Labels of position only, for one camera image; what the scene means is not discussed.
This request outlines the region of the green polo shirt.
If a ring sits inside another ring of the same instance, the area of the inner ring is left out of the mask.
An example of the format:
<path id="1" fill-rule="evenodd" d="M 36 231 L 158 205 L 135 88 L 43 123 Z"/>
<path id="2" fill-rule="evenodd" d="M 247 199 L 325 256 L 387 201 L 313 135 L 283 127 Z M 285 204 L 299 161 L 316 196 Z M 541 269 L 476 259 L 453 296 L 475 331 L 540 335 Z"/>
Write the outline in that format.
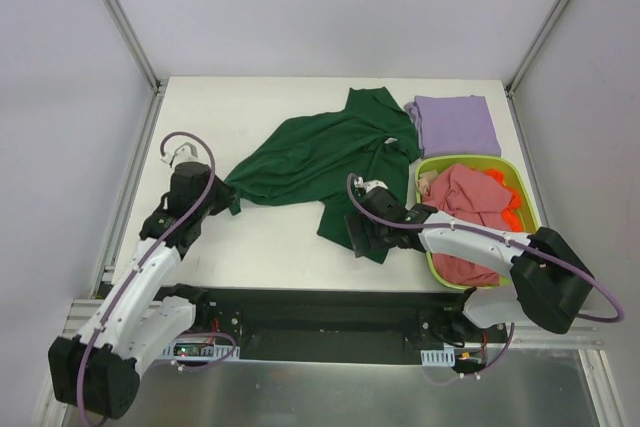
<path id="1" fill-rule="evenodd" d="M 239 201 L 260 206 L 323 203 L 318 236 L 350 248 L 345 218 L 357 210 L 348 176 L 380 180 L 404 201 L 420 156 L 414 123 L 386 88 L 351 89 L 339 112 L 284 121 L 225 182 Z"/>

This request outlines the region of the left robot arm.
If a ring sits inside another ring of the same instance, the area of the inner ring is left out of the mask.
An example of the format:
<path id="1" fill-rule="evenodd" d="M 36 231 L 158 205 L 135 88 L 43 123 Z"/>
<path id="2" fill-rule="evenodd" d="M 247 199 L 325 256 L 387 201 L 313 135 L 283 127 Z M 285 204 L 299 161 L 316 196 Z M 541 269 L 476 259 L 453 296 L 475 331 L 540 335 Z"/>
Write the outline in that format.
<path id="1" fill-rule="evenodd" d="M 131 407 L 141 379 L 181 334 L 215 335 L 211 300 L 202 288 L 176 284 L 148 309 L 170 273 L 200 237 L 203 222 L 229 208 L 236 191 L 197 161 L 177 164 L 168 191 L 145 219 L 124 276 L 72 337 L 57 337 L 48 364 L 57 401 L 104 419 Z"/>

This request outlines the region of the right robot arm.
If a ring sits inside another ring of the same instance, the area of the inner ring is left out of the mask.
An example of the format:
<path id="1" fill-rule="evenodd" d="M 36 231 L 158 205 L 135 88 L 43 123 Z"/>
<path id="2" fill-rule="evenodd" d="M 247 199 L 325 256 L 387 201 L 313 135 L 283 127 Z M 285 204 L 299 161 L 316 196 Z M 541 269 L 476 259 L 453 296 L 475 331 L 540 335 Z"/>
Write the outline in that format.
<path id="1" fill-rule="evenodd" d="M 347 179 L 356 211 L 346 216 L 356 256 L 393 248 L 465 260 L 498 274 L 506 284 L 466 289 L 450 316 L 452 334 L 473 341 L 485 328 L 530 320 L 565 334 L 593 288 L 593 276 L 565 239 L 540 227 L 510 232 L 463 221 L 425 204 L 406 208 L 381 181 Z"/>

